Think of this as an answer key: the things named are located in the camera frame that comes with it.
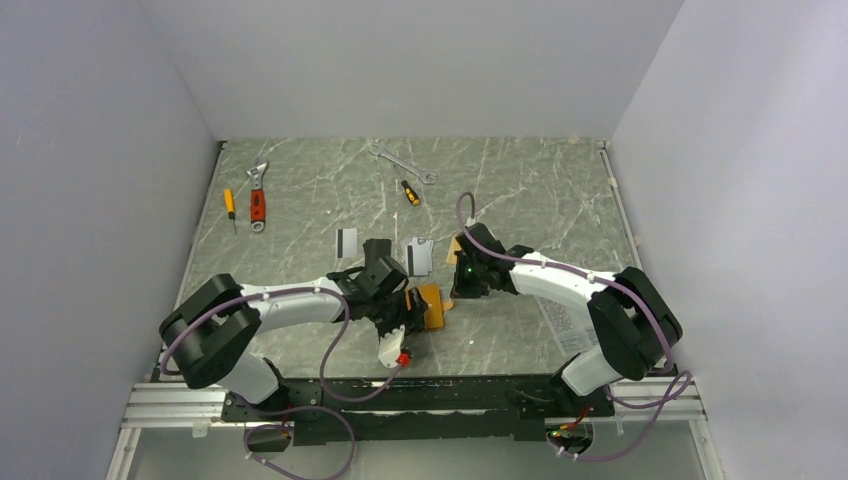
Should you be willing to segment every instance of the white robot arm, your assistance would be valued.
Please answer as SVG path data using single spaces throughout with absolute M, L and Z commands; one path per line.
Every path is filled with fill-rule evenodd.
M 467 234 L 489 252 L 477 248 L 466 233 L 457 236 L 461 250 L 457 253 L 452 297 L 478 298 L 488 295 L 490 289 L 536 295 L 563 305 L 578 323 L 591 321 L 594 326 L 599 345 L 569 359 L 554 376 L 554 389 L 559 390 L 562 403 L 569 406 L 584 403 L 581 397 L 621 378 L 641 380 L 663 357 L 662 342 L 646 312 L 620 289 L 603 283 L 618 284 L 637 295 L 653 313 L 669 346 L 676 344 L 683 334 L 653 284 L 637 268 L 628 267 L 617 274 L 546 268 L 546 264 L 554 262 L 522 245 L 506 251 L 482 223 L 469 227 Z M 582 273 L 585 278 L 575 273 Z
M 257 334 L 306 322 L 334 323 L 369 318 L 377 329 L 377 357 L 387 368 L 405 365 L 402 349 L 407 335 L 424 329 L 428 305 L 417 288 L 406 290 L 403 267 L 388 255 L 368 255 L 366 266 L 330 273 L 312 282 L 280 285 L 239 285 L 228 274 L 209 279 L 159 327 L 159 333 L 189 388 L 221 385 L 253 405 L 272 408 L 287 404 L 287 389 L 279 371 L 267 360 L 246 352 Z M 192 326 L 204 314 L 224 304 L 221 321 Z
M 528 247 L 517 245 L 506 251 L 481 223 L 471 226 L 468 234 L 486 249 L 514 259 L 534 260 L 538 265 L 497 259 L 461 234 L 457 236 L 461 250 L 457 252 L 452 297 L 479 298 L 488 295 L 490 289 L 536 295 L 562 304 L 574 318 L 590 320 L 594 325 L 599 345 L 569 359 L 552 378 L 557 401 L 568 408 L 586 404 L 585 397 L 618 379 L 642 379 L 663 356 L 643 312 L 633 309 L 626 296 L 597 280 L 616 282 L 635 292 L 657 318 L 669 345 L 682 335 L 679 323 L 641 270 L 629 267 L 613 274 L 581 269 L 587 277 L 583 278 L 546 268 L 550 260 Z M 424 329 L 427 304 L 417 289 L 406 290 L 406 273 L 387 254 L 390 248 L 383 247 L 377 255 L 366 242 L 365 267 L 307 283 L 239 285 L 226 274 L 210 279 L 159 328 L 188 386 L 203 388 L 217 383 L 253 405 L 285 405 L 287 389 L 282 376 L 267 360 L 246 353 L 247 344 L 254 335 L 277 328 L 341 321 L 343 300 L 352 320 L 367 317 L 377 327 L 379 361 L 387 368 L 405 365 L 409 356 L 402 349 L 404 339 Z M 294 293 L 269 295 L 281 290 Z M 250 298 L 235 302 L 238 297 Z M 233 306 L 219 314 L 225 318 L 223 322 L 206 322 L 176 342 L 176 347 L 172 345 L 204 312 L 225 302 L 233 302 Z

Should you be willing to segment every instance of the floor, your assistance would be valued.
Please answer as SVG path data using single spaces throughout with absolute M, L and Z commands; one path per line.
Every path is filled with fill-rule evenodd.
M 370 155 L 378 141 L 403 159 L 438 173 L 435 185 Z M 270 166 L 264 188 L 268 221 L 250 231 L 246 170 L 257 155 Z M 216 273 L 236 281 L 281 285 L 313 280 L 361 265 L 363 255 L 336 259 L 336 229 L 357 228 L 367 238 L 435 241 L 434 271 L 412 285 L 436 283 L 447 297 L 453 269 L 445 263 L 458 231 L 454 203 L 476 194 L 478 220 L 509 248 L 533 247 L 545 255 L 595 270 L 631 264 L 607 174 L 588 138 L 391 138 L 236 140 L 225 144 L 211 203 L 202 220 L 183 298 Z M 408 180 L 422 203 L 401 194 Z M 235 193 L 238 234 L 227 219 L 223 191 Z M 338 325 L 305 324 L 258 336 L 249 350 L 270 358 L 287 377 L 314 377 Z M 495 292 L 458 301 L 446 326 L 413 338 L 405 376 L 549 373 L 564 361 L 539 306 L 531 297 Z M 351 325 L 331 357 L 327 374 L 383 376 L 377 335 L 368 320 Z

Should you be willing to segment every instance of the yellow screwdriver handle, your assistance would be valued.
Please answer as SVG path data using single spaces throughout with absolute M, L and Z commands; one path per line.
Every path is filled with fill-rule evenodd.
M 227 213 L 235 215 L 236 204 L 233 202 L 233 191 L 229 188 L 224 190 L 224 201 L 227 202 Z

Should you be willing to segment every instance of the table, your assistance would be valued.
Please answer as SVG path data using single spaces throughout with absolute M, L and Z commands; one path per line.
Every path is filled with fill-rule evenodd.
M 435 185 L 368 153 L 369 142 L 439 174 Z M 336 259 L 338 228 L 367 238 L 435 241 L 434 271 L 411 285 L 437 283 L 447 298 L 454 267 L 444 261 L 458 231 L 460 192 L 477 197 L 478 221 L 505 247 L 522 244 L 548 257 L 595 270 L 632 264 L 608 176 L 589 138 L 320 138 L 233 140 L 224 144 L 204 210 L 182 298 L 210 276 L 230 273 L 240 283 L 299 283 L 362 265 L 364 254 Z M 267 226 L 250 231 L 247 168 L 257 155 L 265 174 Z M 412 207 L 406 179 L 421 197 Z M 235 193 L 238 234 L 227 219 L 223 191 Z M 468 215 L 469 207 L 464 210 Z M 248 350 L 268 357 L 286 377 L 316 377 L 338 324 L 305 324 L 256 337 Z M 445 327 L 411 339 L 412 364 L 403 376 L 551 373 L 565 360 L 532 297 L 493 292 L 459 300 Z M 331 377 L 380 377 L 377 334 L 366 319 L 350 325 L 331 356 Z

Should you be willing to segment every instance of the cable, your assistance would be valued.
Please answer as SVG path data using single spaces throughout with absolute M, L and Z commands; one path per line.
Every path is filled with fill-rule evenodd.
M 234 298 L 232 300 L 228 300 L 228 301 L 221 303 L 219 305 L 216 305 L 215 307 L 211 308 L 209 311 L 207 311 L 206 313 L 204 313 L 203 315 L 198 317 L 197 320 L 195 320 L 185 330 L 183 330 L 179 335 L 177 335 L 177 338 L 175 338 L 174 341 L 171 342 L 171 345 L 168 346 L 167 349 L 165 349 L 165 353 L 162 355 L 162 360 L 160 361 L 159 370 L 165 375 L 179 375 L 179 373 L 180 373 L 179 371 L 170 370 L 167 367 L 168 362 L 171 360 L 171 357 L 173 357 L 173 355 L 174 355 L 174 352 L 177 350 L 177 348 L 179 348 L 180 344 L 183 342 L 183 340 L 185 340 L 186 337 L 191 335 L 192 332 L 197 330 L 204 323 L 208 322 L 212 317 L 214 317 L 219 312 L 224 311 L 224 310 L 226 310 L 230 307 L 233 307 L 235 305 L 239 305 L 241 303 L 247 303 L 247 302 L 252 302 L 253 300 L 259 300 L 259 299 L 265 297 L 265 295 L 268 296 L 267 298 L 274 298 L 274 297 L 281 297 L 281 296 L 284 296 L 284 295 L 293 295 L 293 294 L 298 294 L 298 293 L 316 293 L 316 294 L 317 293 L 323 293 L 325 295 L 329 295 L 329 296 L 337 299 L 339 302 L 341 302 L 342 309 L 344 310 L 344 320 L 342 321 L 342 327 L 339 329 L 339 333 L 336 335 L 336 337 L 333 338 L 333 341 L 330 342 L 330 346 L 327 347 L 327 351 L 324 353 L 324 357 L 321 359 L 321 366 L 320 366 L 319 371 L 318 371 L 318 380 L 321 383 L 321 387 L 324 388 L 324 393 L 330 395 L 331 397 L 335 398 L 336 400 L 340 400 L 340 401 L 343 401 L 343 402 L 356 403 L 356 402 L 368 401 L 368 400 L 376 397 L 377 395 L 379 395 L 386 388 L 388 388 L 389 384 L 392 382 L 392 380 L 394 380 L 395 376 L 397 376 L 398 372 L 400 371 L 400 368 L 401 368 L 400 366 L 397 366 L 394 370 L 392 370 L 392 372 L 389 374 L 389 377 L 386 379 L 386 381 L 383 383 L 383 385 L 381 385 L 379 388 L 377 388 L 373 392 L 369 393 L 368 395 L 364 395 L 362 397 L 355 397 L 354 398 L 354 397 L 346 397 L 344 395 L 339 395 L 336 392 L 334 392 L 330 388 L 330 386 L 327 384 L 326 379 L 324 378 L 324 369 L 327 365 L 327 360 L 330 358 L 330 354 L 333 353 L 333 349 L 336 348 L 336 345 L 338 345 L 339 341 L 342 339 L 342 335 L 344 335 L 344 332 L 347 330 L 347 326 L 350 324 L 350 306 L 348 305 L 344 296 L 342 296 L 338 292 L 335 292 L 333 290 L 329 290 L 329 289 L 326 289 L 326 288 L 321 288 L 321 287 L 283 288 L 283 289 L 273 290 L 273 291 L 265 292 L 265 293 L 255 293 L 255 294 L 252 294 L 252 295 L 245 295 L 245 296 L 242 296 L 242 297 Z M 253 408 L 252 406 L 250 406 L 249 402 L 247 402 L 240 395 L 238 396 L 238 398 L 248 407 L 248 409 L 250 409 L 254 412 L 257 412 L 261 415 L 264 415 L 264 416 L 289 415 L 289 414 L 292 414 L 292 413 L 304 412 L 304 411 L 317 411 L 317 412 L 326 413 L 328 415 L 332 415 L 333 417 L 338 419 L 342 423 L 342 425 L 344 425 L 345 429 L 347 429 L 348 434 L 350 435 L 350 455 L 348 455 L 348 458 L 345 461 L 345 464 L 342 466 L 341 469 L 339 469 L 338 472 L 334 473 L 333 475 L 330 475 L 329 477 L 326 477 L 326 478 L 323 478 L 323 479 L 320 479 L 320 480 L 334 480 L 334 479 L 339 478 L 342 475 L 344 475 L 344 473 L 348 470 L 348 468 L 350 468 L 350 465 L 353 462 L 353 456 L 356 452 L 356 439 L 354 437 L 353 427 L 351 427 L 350 423 L 343 416 L 341 416 L 339 413 L 337 413 L 333 410 L 330 410 L 329 408 L 326 408 L 326 407 L 312 406 L 312 405 L 302 406 L 302 407 L 294 407 L 294 408 L 287 408 L 285 410 L 280 410 L 278 412 L 262 412 L 260 410 Z M 250 438 L 250 436 L 254 432 L 256 432 L 258 430 L 272 430 L 272 429 L 285 430 L 287 428 L 288 427 L 285 427 L 284 425 L 265 424 L 265 425 L 260 425 L 258 427 L 254 427 L 254 428 L 251 428 L 250 430 L 248 430 L 248 432 L 244 436 L 244 449 L 245 449 L 245 452 L 247 452 L 247 458 L 251 458 L 251 459 L 261 463 L 262 465 L 270 468 L 271 470 L 274 470 L 275 472 L 277 472 L 281 475 L 284 475 L 288 478 L 291 478 L 293 480 L 310 480 L 310 479 L 307 479 L 305 477 L 300 477 L 298 475 L 295 475 L 294 473 L 291 473 L 288 470 L 283 469 L 282 467 L 279 467 L 279 466 L 277 466 L 277 465 L 275 465 L 271 462 L 268 462 L 265 459 L 258 457 L 255 453 L 250 451 L 250 447 L 248 445 L 248 439 Z
M 466 227 L 465 219 L 462 218 L 462 200 L 465 197 L 468 197 L 468 198 L 471 199 L 471 218 L 473 219 L 477 216 L 477 206 L 476 206 L 476 202 L 474 200 L 474 194 L 472 194 L 470 191 L 466 190 L 465 192 L 462 192 L 459 195 L 459 198 L 456 199 L 456 209 L 455 209 L 456 210 L 456 220 L 457 220 L 457 222 L 459 222 L 459 228 L 462 230 L 462 233 L 465 235 L 465 238 L 467 238 L 468 241 L 470 241 L 475 247 L 477 247 L 478 250 L 485 253 L 486 255 L 489 255 L 491 257 L 494 257 L 494 258 L 497 258 L 497 259 L 500 259 L 500 260 L 505 260 L 505 261 L 508 261 L 508 262 L 515 262 L 515 263 L 524 263 L 524 264 L 528 264 L 528 265 L 542 266 L 542 262 L 539 261 L 539 260 L 531 260 L 531 259 L 511 257 L 509 255 L 503 255 L 503 254 L 500 254 L 500 253 L 497 253 L 497 252 L 493 252 L 492 250 L 489 250 L 488 248 L 481 245 L 480 242 L 478 242 L 474 237 L 472 237 L 471 234 L 468 232 L 468 227 Z M 566 263 L 546 262 L 544 264 L 544 266 L 545 267 L 551 267 L 551 268 L 557 268 L 557 269 L 564 270 L 564 271 L 569 272 L 569 273 L 573 273 L 575 275 L 579 275 L 583 278 L 588 278 L 588 273 L 584 272 L 583 270 L 580 270 L 577 267 L 574 267 L 572 265 L 568 265 Z M 659 372 L 660 373 L 670 372 L 674 368 L 674 356 L 671 352 L 671 346 L 668 344 L 668 340 L 666 340 L 665 335 L 662 333 L 662 329 L 660 328 L 659 323 L 657 322 L 657 319 L 654 316 L 654 313 L 648 308 L 648 306 L 645 304 L 645 302 L 641 298 L 639 298 L 639 296 L 636 295 L 636 293 L 634 293 L 632 290 L 625 287 L 624 285 L 621 285 L 619 283 L 616 283 L 616 282 L 613 282 L 613 281 L 610 281 L 610 280 L 607 280 L 607 279 L 601 278 L 601 277 L 595 277 L 595 281 L 597 281 L 598 283 L 605 285 L 607 287 L 614 288 L 614 289 L 618 290 L 619 292 L 623 293 L 628 298 L 630 298 L 630 300 L 632 300 L 639 307 L 639 309 L 645 314 L 645 317 L 648 319 L 648 323 L 650 323 L 651 328 L 654 330 L 654 333 L 657 336 L 657 340 L 659 341 L 660 345 L 662 345 L 663 354 L 665 354 L 665 359 L 666 359 L 665 364 L 663 365 L 663 367 L 661 369 L 659 369 Z M 685 377 L 683 385 L 681 385 L 680 388 L 678 388 L 674 393 L 672 393 L 671 391 L 674 388 L 674 386 L 683 377 Z M 649 403 L 646 403 L 644 405 L 630 404 L 630 403 L 625 402 L 624 400 L 621 400 L 621 399 L 615 397 L 612 394 L 612 391 L 610 390 L 609 386 L 607 385 L 606 386 L 606 394 L 607 394 L 607 396 L 609 396 L 609 398 L 613 402 L 615 402 L 619 405 L 625 406 L 627 408 L 633 408 L 633 409 L 637 409 L 637 410 L 638 409 L 651 408 L 651 407 L 657 407 L 656 412 L 654 412 L 654 415 L 648 421 L 648 424 L 645 426 L 645 429 L 642 430 L 642 433 L 639 434 L 639 437 L 637 437 L 636 440 L 633 443 L 630 444 L 630 446 L 628 446 L 627 448 L 625 448 L 621 452 L 618 452 L 618 453 L 613 454 L 613 455 L 607 455 L 607 456 L 604 456 L 604 457 L 589 457 L 589 458 L 574 456 L 574 455 L 571 455 L 568 452 L 565 452 L 565 454 L 572 456 L 573 458 L 575 458 L 575 460 L 579 459 L 579 460 L 587 461 L 587 462 L 605 462 L 605 461 L 617 460 L 617 459 L 627 455 L 628 453 L 632 452 L 636 447 L 638 447 L 640 443 L 642 443 L 642 440 L 644 440 L 647 433 L 651 430 L 651 428 L 653 428 L 654 424 L 656 423 L 657 418 L 659 417 L 659 414 L 662 411 L 663 406 L 665 406 L 665 404 L 670 402 L 671 400 L 674 400 L 675 398 L 679 397 L 683 393 L 683 391 L 686 390 L 686 388 L 691 383 L 692 383 L 692 373 L 689 372 L 688 370 L 684 370 L 684 371 L 680 372 L 679 375 L 674 377 L 674 380 L 672 380 L 671 383 L 669 383 L 668 388 L 666 389 L 665 394 L 662 396 L 662 398 L 660 398 L 659 400 L 657 400 L 655 402 L 649 402 Z M 555 445 L 551 444 L 551 446 L 553 446 L 559 453 L 563 453 Z
M 289 472 L 288 470 L 280 467 L 279 465 L 271 463 L 271 462 L 265 460 L 264 458 L 260 458 L 258 455 L 256 455 L 255 453 L 253 453 L 250 450 L 250 445 L 249 445 L 248 442 L 250 440 L 251 435 L 253 435 L 255 432 L 260 431 L 260 430 L 279 430 L 279 431 L 288 432 L 290 429 L 286 426 L 283 426 L 283 425 L 274 425 L 274 424 L 268 423 L 268 424 L 265 424 L 265 425 L 259 425 L 257 427 L 253 427 L 253 428 L 249 429 L 247 431 L 247 433 L 245 433 L 245 435 L 244 435 L 244 451 L 245 451 L 245 453 L 247 453 L 246 458 L 250 458 L 250 459 L 252 459 L 252 460 L 254 460 L 258 463 L 261 463 L 262 465 L 270 468 L 271 470 L 273 470 L 273 471 L 275 471 L 275 472 L 277 472 L 281 475 L 284 475 L 286 477 L 289 477 L 293 480 L 335 480 L 336 478 L 339 478 L 342 475 L 344 475 L 347 472 L 347 470 L 350 468 L 351 463 L 353 463 L 353 457 L 356 454 L 356 438 L 354 437 L 353 427 L 350 425 L 350 422 L 348 422 L 347 419 L 345 419 L 343 416 L 341 416 L 338 412 L 336 412 L 334 410 L 330 410 L 327 407 L 319 407 L 319 406 L 312 406 L 312 405 L 307 405 L 307 406 L 303 406 L 303 407 L 287 408 L 285 410 L 280 410 L 279 412 L 262 412 L 262 414 L 263 415 L 268 415 L 269 413 L 270 414 L 291 414 L 291 413 L 297 413 L 297 412 L 322 412 L 322 413 L 326 413 L 328 415 L 332 415 L 333 417 L 336 417 L 336 419 L 338 419 L 342 423 L 342 425 L 344 425 L 345 429 L 347 430 L 348 435 L 350 436 L 350 454 L 348 454 L 344 465 L 342 465 L 342 467 L 336 473 L 330 475 L 329 477 L 324 477 L 324 478 L 321 478 L 321 479 L 308 479 L 306 477 L 301 477 L 301 476 L 296 475 L 292 472 Z
M 524 263 L 524 264 L 527 264 L 527 265 L 536 265 L 536 266 L 540 266 L 540 267 L 544 266 L 544 267 L 557 268 L 559 270 L 565 270 L 566 272 L 573 273 L 575 275 L 579 275 L 583 278 L 589 277 L 588 273 L 584 272 L 583 270 L 581 270 L 581 269 L 579 269 L 579 268 L 577 268 L 573 265 L 569 265 L 567 263 L 546 262 L 543 265 L 542 262 L 539 261 L 539 260 L 531 260 L 531 259 L 525 259 L 525 258 L 511 257 L 509 255 L 503 255 L 503 254 L 500 254 L 500 253 L 497 253 L 497 252 L 493 252 L 492 250 L 489 250 L 488 248 L 484 247 L 483 245 L 480 244 L 480 242 L 477 241 L 477 239 L 475 239 L 474 237 L 471 236 L 471 234 L 468 232 L 468 227 L 465 226 L 465 219 L 462 218 L 462 199 L 465 198 L 465 197 L 468 197 L 468 198 L 471 199 L 471 218 L 475 218 L 476 215 L 477 215 L 477 206 L 476 206 L 476 202 L 474 200 L 474 194 L 471 193 L 470 191 L 466 190 L 459 195 L 459 198 L 456 199 L 456 220 L 457 220 L 457 222 L 459 222 L 459 228 L 462 229 L 462 233 L 465 235 L 465 237 L 475 247 L 477 247 L 477 249 L 480 250 L 481 252 L 485 253 L 486 255 L 489 255 L 490 257 L 498 258 L 500 260 L 506 260 L 508 262 Z M 663 348 L 663 354 L 665 355 L 665 364 L 662 366 L 661 369 L 659 369 L 659 372 L 660 373 L 670 372 L 674 368 L 674 356 L 671 353 L 671 345 L 668 344 L 668 340 L 666 340 L 665 335 L 663 334 L 662 329 L 660 328 L 660 325 L 657 322 L 656 317 L 654 316 L 654 313 L 651 312 L 651 310 L 645 304 L 645 301 L 642 300 L 641 298 L 639 298 L 639 296 L 636 295 L 636 293 L 634 293 L 632 290 L 625 287 L 624 285 L 621 285 L 620 283 L 616 283 L 614 281 L 607 280 L 606 278 L 601 278 L 601 277 L 595 277 L 595 281 L 600 283 L 601 285 L 605 285 L 607 287 L 614 288 L 614 289 L 618 290 L 619 292 L 623 293 L 628 298 L 630 298 L 630 300 L 632 300 L 639 307 L 639 309 L 645 314 L 645 317 L 647 317 L 647 319 L 648 319 L 648 323 L 651 324 L 651 328 L 654 330 L 654 333 L 657 335 L 657 340 L 659 340 L 660 345 Z
M 589 414 L 589 408 L 590 408 L 589 405 L 586 405 L 586 407 L 583 409 L 583 411 L 580 412 L 580 416 L 577 417 L 577 420 L 575 420 L 571 423 L 566 423 L 566 424 L 560 425 L 559 428 L 562 429 L 562 430 L 572 430 L 572 429 L 577 428 L 577 426 L 580 425 L 580 422 L 582 422 L 583 419 L 586 418 L 586 415 Z
M 517 396 L 519 396 L 519 397 L 521 397 L 521 398 L 525 398 L 525 399 L 527 399 L 527 400 L 530 400 L 531 402 L 539 402 L 539 403 L 553 403 L 553 402 L 554 402 L 554 399 L 552 399 L 552 398 L 540 398 L 540 397 L 534 397 L 533 395 L 530 395 L 530 394 L 524 393 L 524 392 L 522 392 L 521 390 L 518 390 L 518 389 L 515 389 L 515 388 L 510 388 L 509 390 L 507 390 L 507 391 L 506 391 L 506 392 L 504 392 L 504 393 L 505 393 L 505 394 L 506 394 L 506 396 L 507 396 L 507 400 L 509 400 L 509 394 L 510 394 L 510 393 L 514 393 L 515 395 L 517 395 Z
M 335 298 L 336 300 L 338 300 L 342 304 L 342 309 L 344 310 L 344 320 L 342 321 L 342 327 L 339 329 L 339 333 L 336 334 L 335 338 L 333 338 L 333 341 L 330 342 L 330 346 L 327 347 L 327 351 L 324 352 L 324 357 L 321 358 L 321 365 L 320 365 L 320 368 L 318 369 L 318 381 L 321 383 L 321 386 L 324 388 L 324 392 L 326 394 L 330 395 L 331 397 L 335 398 L 336 400 L 339 400 L 339 401 L 342 401 L 342 402 L 358 403 L 358 402 L 366 402 L 368 400 L 371 400 L 372 398 L 379 395 L 383 390 L 388 388 L 389 384 L 392 382 L 392 380 L 394 380 L 394 378 L 397 376 L 398 372 L 400 371 L 400 368 L 401 368 L 400 366 L 395 367 L 391 371 L 391 373 L 389 374 L 389 377 L 386 379 L 386 381 L 383 383 L 383 385 L 381 385 L 379 388 L 377 388 L 373 392 L 369 393 L 368 395 L 364 395 L 362 397 L 346 397 L 344 395 L 340 395 L 340 394 L 334 392 L 330 388 L 330 386 L 327 384 L 327 380 L 324 377 L 324 370 L 327 366 L 327 360 L 329 360 L 330 354 L 333 353 L 333 350 L 336 348 L 336 345 L 339 344 L 339 341 L 341 341 L 342 336 L 344 335 L 345 331 L 347 330 L 348 325 L 350 324 L 350 306 L 348 305 L 344 296 L 342 296 L 340 293 L 333 291 L 333 290 L 330 290 L 330 289 L 327 289 L 327 288 L 321 288 L 321 287 L 281 288 L 279 290 L 272 290 L 270 292 L 265 292 L 265 293 L 254 293 L 252 295 L 245 295 L 245 296 L 242 296 L 242 297 L 234 298 L 232 300 L 228 300 L 228 301 L 221 303 L 219 305 L 216 305 L 215 307 L 211 308 L 209 311 L 207 311 L 206 313 L 204 313 L 203 315 L 198 317 L 197 320 L 195 320 L 194 322 L 192 322 L 188 326 L 188 328 L 186 328 L 179 335 L 177 335 L 177 338 L 175 338 L 174 341 L 171 342 L 171 345 L 168 346 L 167 349 L 165 349 L 165 353 L 162 355 L 162 360 L 159 364 L 159 370 L 165 375 L 179 375 L 180 372 L 168 369 L 168 362 L 171 360 L 171 357 L 174 355 L 174 352 L 177 350 L 177 348 L 179 348 L 180 344 L 183 342 L 183 340 L 185 340 L 186 337 L 188 337 L 189 335 L 191 335 L 192 332 L 194 332 L 195 330 L 200 328 L 201 325 L 208 322 L 209 319 L 214 317 L 217 313 L 219 313 L 223 310 L 226 310 L 230 307 L 233 307 L 235 305 L 241 304 L 241 303 L 247 303 L 247 302 L 252 302 L 253 300 L 259 300 L 259 299 L 263 298 L 265 295 L 268 295 L 268 298 L 275 298 L 275 297 L 282 297 L 282 296 L 285 296 L 285 295 L 293 295 L 293 294 L 297 294 L 297 293 L 323 293 L 325 295 L 329 295 L 329 296 Z
M 680 391 L 682 391 L 683 389 L 688 387 L 690 383 L 692 383 L 692 373 L 689 372 L 689 370 L 684 370 L 684 371 L 680 372 L 679 375 L 674 377 L 674 380 L 672 380 L 671 383 L 668 384 L 668 388 L 665 390 L 665 394 L 663 395 L 663 398 L 667 398 L 667 400 L 660 403 L 657 406 L 657 411 L 655 411 L 654 415 L 651 416 L 651 419 L 648 420 L 648 424 L 645 425 L 645 428 L 642 430 L 641 433 L 639 433 L 639 436 L 636 437 L 636 440 L 634 440 L 633 443 L 631 443 L 629 446 L 627 446 L 627 448 L 625 448 L 624 450 L 621 450 L 620 452 L 614 453 L 612 455 L 604 455 L 602 457 L 581 457 L 581 456 L 572 455 L 572 454 L 570 454 L 566 451 L 560 451 L 559 447 L 554 445 L 550 440 L 548 440 L 548 444 L 551 445 L 551 447 L 553 447 L 554 450 L 557 451 L 557 454 L 568 455 L 569 457 L 573 458 L 575 461 L 580 461 L 580 462 L 611 462 L 613 460 L 618 460 L 619 458 L 622 458 L 622 457 L 628 455 L 633 450 L 635 450 L 636 447 L 638 447 L 642 443 L 642 441 L 645 440 L 645 437 L 648 435 L 648 432 L 650 432 L 651 429 L 654 427 L 654 424 L 657 423 L 657 418 L 659 418 L 660 412 L 662 412 L 662 409 L 665 406 L 665 404 L 668 403 L 669 400 L 672 400 L 674 398 L 670 395 L 671 389 L 674 388 L 674 386 L 677 384 L 677 382 L 680 381 L 680 379 L 683 378 L 683 377 L 686 377 L 686 379 L 683 381 L 683 385 L 679 389 Z

